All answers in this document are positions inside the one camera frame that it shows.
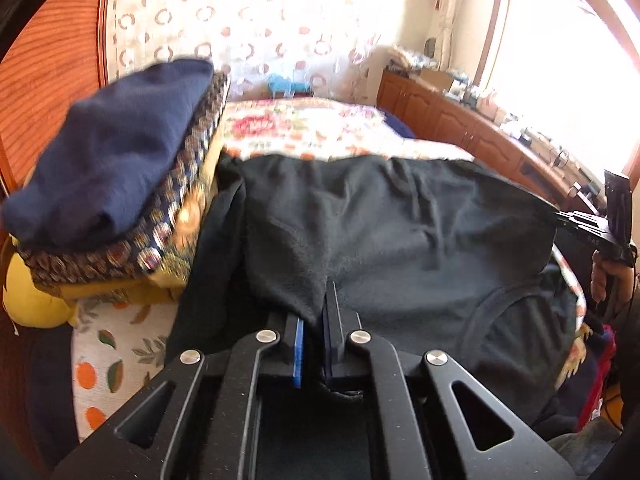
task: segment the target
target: window frame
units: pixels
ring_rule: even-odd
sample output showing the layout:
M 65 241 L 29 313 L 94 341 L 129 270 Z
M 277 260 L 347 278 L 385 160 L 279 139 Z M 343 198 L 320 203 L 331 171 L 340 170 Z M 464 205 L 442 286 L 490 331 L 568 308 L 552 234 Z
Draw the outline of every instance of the window frame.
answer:
M 640 46 L 637 48 L 628 31 L 623 25 L 618 13 L 607 0 L 583 0 L 612 32 L 620 46 L 632 59 L 636 70 L 640 73 Z M 504 33 L 506 15 L 509 11 L 510 0 L 494 0 L 487 34 L 482 48 L 482 54 L 478 62 L 478 68 L 473 79 L 473 84 L 484 89 L 489 82 L 491 72 L 494 69 L 500 42 Z M 631 153 L 625 164 L 623 173 L 630 179 L 631 189 L 634 190 L 640 181 L 640 140 L 635 150 Z

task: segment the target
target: wooden frame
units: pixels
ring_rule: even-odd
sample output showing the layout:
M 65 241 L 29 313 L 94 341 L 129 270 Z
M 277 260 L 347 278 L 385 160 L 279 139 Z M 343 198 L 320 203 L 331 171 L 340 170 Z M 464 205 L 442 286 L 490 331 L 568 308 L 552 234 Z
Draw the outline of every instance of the wooden frame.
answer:
M 107 4 L 109 0 L 99 0 L 98 1 L 98 31 L 97 31 L 97 42 L 98 42 L 98 79 L 100 81 L 100 86 L 106 86 L 109 82 L 108 71 L 107 71 L 107 31 L 106 31 L 106 23 L 107 23 Z
M 633 191 L 640 180 L 640 140 L 636 142 L 622 173 L 629 177 L 631 191 Z
M 500 1 L 501 0 L 494 0 L 494 8 L 491 11 L 491 18 L 489 19 L 489 28 L 486 33 L 486 38 L 484 38 L 482 54 L 480 55 L 480 61 L 478 62 L 478 68 L 476 69 L 476 75 L 473 80 L 473 84 L 476 86 L 480 85 L 482 74 L 484 74 L 484 70 L 486 68 L 486 60 L 489 57 L 489 50 L 491 49 L 491 44 L 494 41 L 495 26 L 498 22 L 498 13 L 500 11 Z
M 623 25 L 622 20 L 607 0 L 584 0 L 598 15 L 598 17 L 607 25 L 607 28 L 614 35 L 620 46 L 626 51 L 629 57 L 632 59 L 636 70 L 640 72 L 640 46 L 636 47 L 631 37 L 629 36 L 626 28 Z M 489 27 L 487 30 L 486 38 L 484 39 L 484 46 L 482 48 L 482 54 L 478 62 L 478 69 L 474 76 L 473 83 L 480 85 L 485 71 L 487 70 L 487 60 L 491 50 L 492 43 L 494 41 L 494 35 L 497 27 L 498 14 L 500 11 L 501 0 L 494 0 L 494 6 L 489 20 Z M 640 9 L 633 9 L 636 14 Z M 640 141 L 636 144 L 634 152 L 631 155 L 628 163 L 625 165 L 623 172 L 631 180 L 631 189 L 635 189 L 638 181 L 640 180 Z

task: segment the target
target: wooden countertop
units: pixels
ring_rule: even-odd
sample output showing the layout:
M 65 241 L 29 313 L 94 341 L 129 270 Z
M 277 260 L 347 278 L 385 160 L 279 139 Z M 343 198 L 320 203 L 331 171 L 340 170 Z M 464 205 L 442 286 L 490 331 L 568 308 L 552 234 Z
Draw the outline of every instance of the wooden countertop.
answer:
M 523 158 L 532 165 L 538 172 L 545 176 L 545 179 L 550 183 L 563 197 L 566 197 L 571 189 L 570 184 L 567 184 L 549 165 L 542 160 L 536 153 L 530 150 L 527 146 L 524 146 L 521 142 L 518 142 L 516 139 L 502 131 L 498 126 L 492 123 L 489 119 L 484 117 L 484 115 L 479 112 L 472 110 L 466 106 L 461 105 L 460 103 L 454 101 L 453 99 L 448 99 L 444 96 L 442 91 L 426 81 L 423 81 L 418 76 L 409 76 L 409 80 L 414 83 L 420 85 L 421 87 L 439 94 L 443 99 L 446 99 L 449 103 L 457 106 L 460 111 L 464 114 L 467 114 L 478 122 L 482 123 L 485 127 L 492 129 L 497 136 L 500 136 L 504 142 L 510 143 L 511 146 L 515 147 L 519 152 L 523 155 Z

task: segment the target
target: human hand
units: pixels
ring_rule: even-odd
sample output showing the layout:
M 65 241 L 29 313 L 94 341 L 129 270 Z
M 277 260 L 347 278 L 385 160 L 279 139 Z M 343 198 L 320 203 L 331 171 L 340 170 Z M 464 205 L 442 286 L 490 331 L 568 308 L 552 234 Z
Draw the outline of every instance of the human hand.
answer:
M 603 301 L 607 297 L 607 275 L 618 279 L 618 293 L 612 300 L 614 309 L 618 310 L 633 296 L 636 286 L 635 270 L 625 264 L 605 260 L 598 251 L 595 251 L 591 271 L 591 297 L 596 302 Z

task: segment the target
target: triangular cutout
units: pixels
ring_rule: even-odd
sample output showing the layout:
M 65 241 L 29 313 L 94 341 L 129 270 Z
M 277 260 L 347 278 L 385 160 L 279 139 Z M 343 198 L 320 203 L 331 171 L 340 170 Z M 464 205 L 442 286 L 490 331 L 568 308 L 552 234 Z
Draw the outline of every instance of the triangular cutout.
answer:
M 115 430 L 118 438 L 149 449 L 175 390 L 175 383 L 160 384 Z
M 451 385 L 451 389 L 479 451 L 487 451 L 513 438 L 513 430 L 507 423 L 496 415 L 465 383 L 457 381 Z

